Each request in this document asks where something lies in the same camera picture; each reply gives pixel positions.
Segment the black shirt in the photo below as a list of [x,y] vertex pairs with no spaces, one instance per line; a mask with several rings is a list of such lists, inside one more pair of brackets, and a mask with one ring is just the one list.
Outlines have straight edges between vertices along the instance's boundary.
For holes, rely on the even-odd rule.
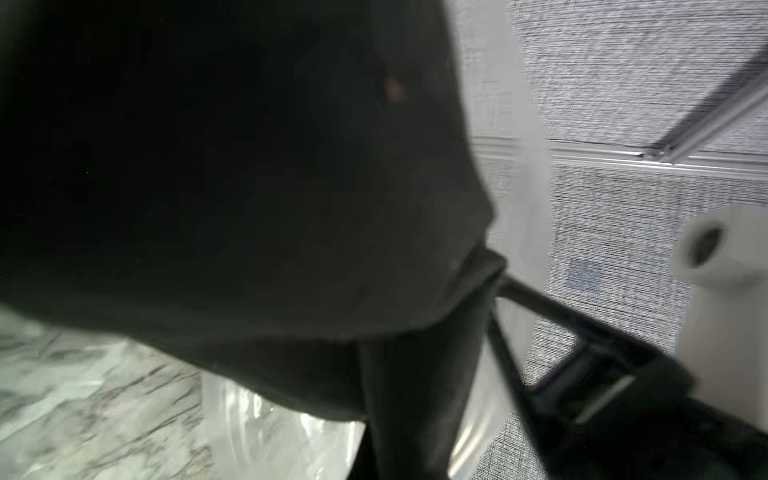
[[1,302],[332,419],[504,262],[441,1],[5,1]]

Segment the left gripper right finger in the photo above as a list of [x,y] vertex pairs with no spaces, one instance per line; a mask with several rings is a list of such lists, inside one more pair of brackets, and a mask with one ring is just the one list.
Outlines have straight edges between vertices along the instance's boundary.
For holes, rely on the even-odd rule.
[[764,479],[767,436],[695,400],[671,356],[508,276],[497,297],[571,331],[574,350],[528,386],[492,316],[488,339],[551,479]]

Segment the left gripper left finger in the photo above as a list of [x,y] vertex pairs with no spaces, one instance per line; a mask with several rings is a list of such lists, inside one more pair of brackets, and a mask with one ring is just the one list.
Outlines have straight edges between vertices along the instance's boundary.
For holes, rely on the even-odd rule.
[[350,478],[447,478],[494,293],[489,281],[428,329],[360,344],[367,420]]

